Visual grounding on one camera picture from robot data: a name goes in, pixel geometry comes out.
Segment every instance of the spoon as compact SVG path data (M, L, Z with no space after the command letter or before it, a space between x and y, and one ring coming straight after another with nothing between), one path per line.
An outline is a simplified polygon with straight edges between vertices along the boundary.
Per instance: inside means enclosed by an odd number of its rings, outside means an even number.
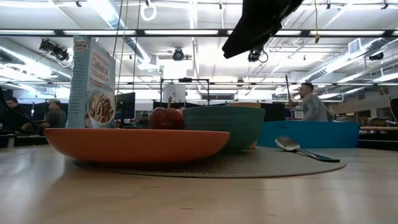
M300 145L295 142L294 140L288 138L288 137L277 137L275 139L275 143L278 147L280 147L281 149L287 151L287 152L302 152L306 155L308 155L311 158L314 158L316 160L319 161L323 161L323 162L340 162L339 159L332 159L326 156L321 156L312 152L308 152L305 151L303 149L300 148Z

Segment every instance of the green bowl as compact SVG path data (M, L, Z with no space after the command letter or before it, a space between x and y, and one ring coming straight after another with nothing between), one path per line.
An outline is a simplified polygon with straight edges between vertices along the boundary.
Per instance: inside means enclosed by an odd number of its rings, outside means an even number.
M265 110L245 106L201 106L183 110L185 129L227 131L229 140L221 152L248 149L260 136Z

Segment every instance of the wooden table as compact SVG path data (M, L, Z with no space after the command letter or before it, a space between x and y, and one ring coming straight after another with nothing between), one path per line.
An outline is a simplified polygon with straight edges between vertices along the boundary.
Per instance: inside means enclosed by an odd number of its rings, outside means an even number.
M361 131L398 131L398 127L365 126L361 127Z
M86 170L48 146L4 149L0 223L397 223L398 152L317 152L348 165L280 179L185 179Z

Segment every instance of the spoon handle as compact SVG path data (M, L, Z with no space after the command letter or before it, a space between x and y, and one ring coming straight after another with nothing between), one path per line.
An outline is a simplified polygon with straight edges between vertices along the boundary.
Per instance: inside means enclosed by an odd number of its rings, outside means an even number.
M304 154L306 154L306 155L308 155L308 156L310 156L310 157L312 157L312 158L314 158L314 159L316 159L316 160L319 160L319 161L323 161L323 162L340 162L339 159L332 159L332 158L329 158L329 157L326 157L326 156L321 156L321 155L318 155L318 154L315 154L315 153L312 153L312 152L305 151L303 149L297 149L297 150L302 152L302 153L304 153Z

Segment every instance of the apple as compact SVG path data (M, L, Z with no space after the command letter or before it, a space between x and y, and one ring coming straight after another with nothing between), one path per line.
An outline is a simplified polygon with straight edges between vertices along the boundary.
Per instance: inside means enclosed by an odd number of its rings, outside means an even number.
M172 98L165 108L155 108L149 118L149 127L152 129L184 129L182 111L171 108Z

